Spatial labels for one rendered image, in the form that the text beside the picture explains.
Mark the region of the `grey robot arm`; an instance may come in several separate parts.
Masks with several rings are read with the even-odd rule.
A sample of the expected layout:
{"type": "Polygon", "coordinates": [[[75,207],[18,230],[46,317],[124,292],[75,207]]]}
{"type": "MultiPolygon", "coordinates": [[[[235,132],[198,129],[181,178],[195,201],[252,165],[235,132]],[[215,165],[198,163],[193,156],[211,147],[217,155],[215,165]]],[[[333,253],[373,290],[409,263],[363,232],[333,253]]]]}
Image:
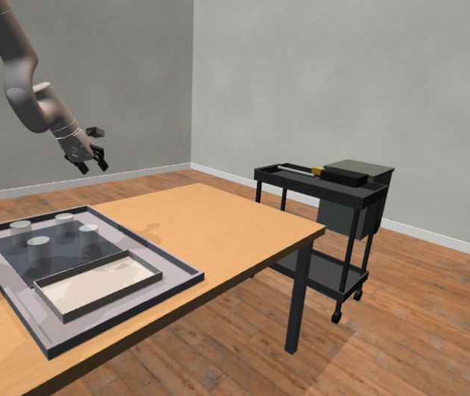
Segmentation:
{"type": "Polygon", "coordinates": [[[4,63],[4,93],[26,128],[35,133],[50,128],[56,138],[77,130],[79,124],[53,86],[33,86],[38,57],[7,0],[0,0],[0,57],[4,63]]]}

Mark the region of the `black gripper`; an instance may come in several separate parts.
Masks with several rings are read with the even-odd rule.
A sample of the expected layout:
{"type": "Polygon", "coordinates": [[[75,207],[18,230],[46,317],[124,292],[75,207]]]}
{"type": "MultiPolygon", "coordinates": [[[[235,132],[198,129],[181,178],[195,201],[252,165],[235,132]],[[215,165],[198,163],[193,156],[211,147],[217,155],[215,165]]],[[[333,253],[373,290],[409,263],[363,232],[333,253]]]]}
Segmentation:
{"type": "Polygon", "coordinates": [[[83,175],[89,171],[84,161],[92,158],[98,162],[102,171],[106,171],[109,167],[104,160],[104,149],[95,146],[87,134],[79,127],[71,135],[57,138],[57,140],[65,153],[64,158],[77,166],[83,175]]]}

